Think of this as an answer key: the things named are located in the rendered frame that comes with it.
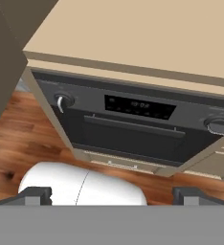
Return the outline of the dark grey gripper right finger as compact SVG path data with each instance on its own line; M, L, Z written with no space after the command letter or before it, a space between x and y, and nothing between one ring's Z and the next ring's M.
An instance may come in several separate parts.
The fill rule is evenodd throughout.
M224 205L224 200L209 196L196 187L174 187L172 196L172 204L178 206Z

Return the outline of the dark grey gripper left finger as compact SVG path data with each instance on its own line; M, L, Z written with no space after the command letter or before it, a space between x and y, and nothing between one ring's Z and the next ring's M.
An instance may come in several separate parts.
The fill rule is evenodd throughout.
M51 206L52 189L50 187L28 187L17 195L0 200L7 206Z

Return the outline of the beige base cabinet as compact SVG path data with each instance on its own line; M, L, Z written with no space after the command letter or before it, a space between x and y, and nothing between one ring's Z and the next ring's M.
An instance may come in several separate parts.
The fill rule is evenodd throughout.
M186 173L217 177L224 181L224 138L217 149L188 168Z

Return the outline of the white rounded object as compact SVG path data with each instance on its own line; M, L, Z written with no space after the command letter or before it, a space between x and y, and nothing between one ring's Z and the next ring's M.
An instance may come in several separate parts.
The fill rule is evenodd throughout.
M143 191L121 178L59 162L39 162L23 176L18 191L49 187L54 206L146 206Z

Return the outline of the beige drawer front under oven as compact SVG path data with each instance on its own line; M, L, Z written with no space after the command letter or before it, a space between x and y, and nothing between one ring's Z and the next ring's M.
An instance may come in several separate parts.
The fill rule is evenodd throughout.
M95 151L88 151L85 150L85 153L87 153L91 161L94 163L100 163L108 165L108 161L112 162L131 162L134 165L138 165L138 169L130 169L138 172L144 172L149 174L154 174L158 176L172 176L175 173L179 173L180 170L178 167L168 166L164 164L159 164L156 162L149 162L144 160L138 160L134 158L128 158L120 155L115 154L108 154L108 153L100 153Z

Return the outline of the black oven door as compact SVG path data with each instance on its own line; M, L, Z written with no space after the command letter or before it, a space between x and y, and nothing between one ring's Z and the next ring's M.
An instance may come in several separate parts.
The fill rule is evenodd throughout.
M88 111L52 109L74 148L115 155L134 160L180 167L190 158L220 139L208 131L177 127L178 136L129 128L128 123L149 127L173 127L160 123L93 114Z

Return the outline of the black oven knob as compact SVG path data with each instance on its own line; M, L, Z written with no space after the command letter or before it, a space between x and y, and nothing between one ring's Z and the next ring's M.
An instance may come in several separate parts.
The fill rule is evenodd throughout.
M66 108L72 107L75 104L75 97L69 93L56 93L55 100L58 110L63 113Z
M204 121L204 125L210 133L224 136L224 116L208 117Z

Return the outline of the black built-in oven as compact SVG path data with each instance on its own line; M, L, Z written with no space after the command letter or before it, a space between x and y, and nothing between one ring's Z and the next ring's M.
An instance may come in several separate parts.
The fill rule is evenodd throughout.
M204 125L208 117L224 116L224 96L37 69L32 74L51 107L57 107L55 94L64 92L75 97L75 104L66 109L160 123L173 130L208 131Z

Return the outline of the dark brown tall cabinet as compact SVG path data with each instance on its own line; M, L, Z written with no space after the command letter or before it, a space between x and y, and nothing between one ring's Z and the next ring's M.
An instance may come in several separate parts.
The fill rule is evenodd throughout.
M0 117L20 80L23 49L58 0L0 0Z

